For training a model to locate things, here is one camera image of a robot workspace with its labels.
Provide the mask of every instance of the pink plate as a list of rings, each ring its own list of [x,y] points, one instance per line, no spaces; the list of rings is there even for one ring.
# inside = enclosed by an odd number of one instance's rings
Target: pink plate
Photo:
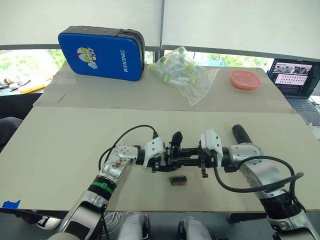
[[[232,71],[231,80],[233,85],[239,89],[256,89],[261,87],[260,79],[249,71]]]

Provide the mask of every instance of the table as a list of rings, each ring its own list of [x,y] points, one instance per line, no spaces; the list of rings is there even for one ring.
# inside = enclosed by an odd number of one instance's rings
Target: table
[[[207,96],[190,106],[177,89],[164,84],[147,67],[139,81],[94,77],[74,73],[67,62],[53,77],[34,106],[205,111],[244,113],[296,113],[261,68],[207,67],[220,69]],[[256,74],[262,86],[255,90],[232,85],[234,70]]]
[[[165,143],[181,131],[182,147],[198,144],[200,134],[213,128],[222,145],[236,144],[232,126],[241,124],[264,153],[289,162],[305,175],[296,183],[296,194],[308,210],[320,208],[320,144],[297,114],[246,112],[191,112],[80,107],[34,107],[0,154],[0,204],[21,200],[19,208],[69,210],[98,172],[101,153],[125,130],[139,124],[155,127]],[[126,135],[122,143],[143,145],[149,129]],[[279,165],[284,176],[288,170]],[[115,190],[110,211],[263,211],[253,193],[224,190],[207,170],[197,167],[151,173],[132,165]],[[221,173],[234,187],[248,187],[241,173]],[[186,186],[171,186],[169,176],[184,174]]]

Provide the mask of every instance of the laptop screen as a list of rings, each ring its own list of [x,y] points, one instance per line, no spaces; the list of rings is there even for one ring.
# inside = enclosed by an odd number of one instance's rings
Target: laptop screen
[[[320,63],[276,58],[268,76],[284,96],[309,98],[320,80]]]

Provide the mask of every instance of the blue pencil case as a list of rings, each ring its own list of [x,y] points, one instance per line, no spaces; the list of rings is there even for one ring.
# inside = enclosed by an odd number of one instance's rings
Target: blue pencil case
[[[70,26],[58,41],[77,74],[138,81],[145,68],[145,41],[135,30]]]

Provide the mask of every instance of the small component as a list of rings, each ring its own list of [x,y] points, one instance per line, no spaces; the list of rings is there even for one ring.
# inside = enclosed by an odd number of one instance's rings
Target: small component
[[[172,186],[187,185],[186,176],[171,176],[169,180]]]

